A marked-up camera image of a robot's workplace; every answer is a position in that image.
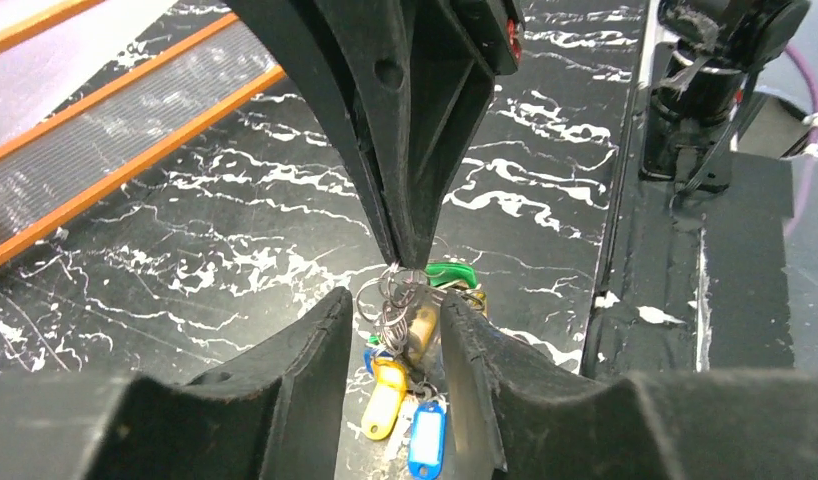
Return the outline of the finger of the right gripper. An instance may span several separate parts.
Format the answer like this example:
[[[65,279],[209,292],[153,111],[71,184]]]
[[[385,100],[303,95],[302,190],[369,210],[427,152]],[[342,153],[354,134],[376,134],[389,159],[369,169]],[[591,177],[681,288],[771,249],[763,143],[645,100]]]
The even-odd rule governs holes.
[[[338,151],[359,195],[380,252],[388,264],[406,260],[386,202],[362,91],[350,55],[365,22],[374,18],[362,1],[229,1],[293,81]]]
[[[384,1],[358,106],[372,225],[388,263],[422,268],[441,203],[498,77],[520,64],[517,1]]]

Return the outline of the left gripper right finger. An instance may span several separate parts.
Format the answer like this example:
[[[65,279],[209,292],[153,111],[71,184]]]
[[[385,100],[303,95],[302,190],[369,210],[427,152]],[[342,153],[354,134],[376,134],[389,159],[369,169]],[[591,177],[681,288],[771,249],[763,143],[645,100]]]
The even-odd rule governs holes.
[[[461,297],[440,307],[460,479],[818,479],[818,375],[573,374]]]

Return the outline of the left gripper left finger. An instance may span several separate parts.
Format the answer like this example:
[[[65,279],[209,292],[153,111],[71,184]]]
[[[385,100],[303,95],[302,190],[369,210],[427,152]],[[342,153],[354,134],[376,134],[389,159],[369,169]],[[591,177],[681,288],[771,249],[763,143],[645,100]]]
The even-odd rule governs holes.
[[[353,300],[185,384],[138,373],[0,377],[0,479],[330,479]]]

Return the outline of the green tag key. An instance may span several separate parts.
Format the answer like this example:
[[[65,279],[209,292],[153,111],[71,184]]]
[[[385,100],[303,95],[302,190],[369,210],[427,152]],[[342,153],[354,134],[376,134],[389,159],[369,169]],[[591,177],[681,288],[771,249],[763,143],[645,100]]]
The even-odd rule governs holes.
[[[468,289],[474,289],[479,281],[475,269],[467,264],[458,262],[432,262],[425,268],[429,284],[433,287],[442,287],[454,281],[461,281]]]

